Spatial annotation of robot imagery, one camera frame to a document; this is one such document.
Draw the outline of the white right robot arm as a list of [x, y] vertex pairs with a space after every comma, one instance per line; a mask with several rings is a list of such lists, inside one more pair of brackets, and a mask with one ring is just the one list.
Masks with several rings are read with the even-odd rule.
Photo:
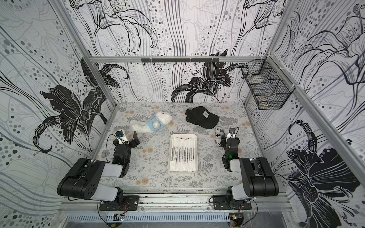
[[246, 200], [254, 197], [271, 197], [279, 194], [279, 184], [265, 157], [238, 157], [240, 140], [234, 135], [217, 139], [219, 147], [224, 149], [222, 163], [224, 168], [241, 176], [241, 184], [228, 188], [228, 202]]

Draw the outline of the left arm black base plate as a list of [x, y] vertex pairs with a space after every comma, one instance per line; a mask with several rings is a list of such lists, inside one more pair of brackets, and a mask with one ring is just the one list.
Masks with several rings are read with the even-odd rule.
[[121, 202], [115, 201], [101, 201], [98, 209], [100, 211], [136, 211], [139, 204], [138, 195], [126, 195]]

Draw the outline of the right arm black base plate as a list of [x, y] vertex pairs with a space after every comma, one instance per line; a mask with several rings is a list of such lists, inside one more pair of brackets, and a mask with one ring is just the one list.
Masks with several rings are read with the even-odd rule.
[[225, 195], [213, 195], [208, 202], [213, 205], [216, 211], [224, 210], [251, 210], [252, 205], [249, 199], [244, 200], [228, 200]]

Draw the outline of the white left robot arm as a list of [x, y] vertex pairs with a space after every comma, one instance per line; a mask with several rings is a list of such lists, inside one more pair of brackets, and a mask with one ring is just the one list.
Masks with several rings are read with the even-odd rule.
[[104, 202], [123, 202], [123, 190], [100, 183], [102, 177], [123, 178], [129, 170], [131, 151], [139, 144], [137, 132], [128, 140], [123, 130], [116, 132], [113, 141], [115, 146], [113, 161], [100, 161], [80, 158], [61, 180], [57, 194], [83, 200], [99, 200]]

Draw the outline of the straw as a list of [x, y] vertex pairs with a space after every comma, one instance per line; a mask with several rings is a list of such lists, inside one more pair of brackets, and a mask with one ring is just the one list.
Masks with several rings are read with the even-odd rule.
[[180, 138], [180, 170], [182, 172], [185, 172], [185, 139], [184, 138]]
[[190, 149], [190, 139], [187, 138], [185, 140], [185, 149], [186, 149], [186, 166], [185, 170], [187, 172], [191, 171], [191, 149]]

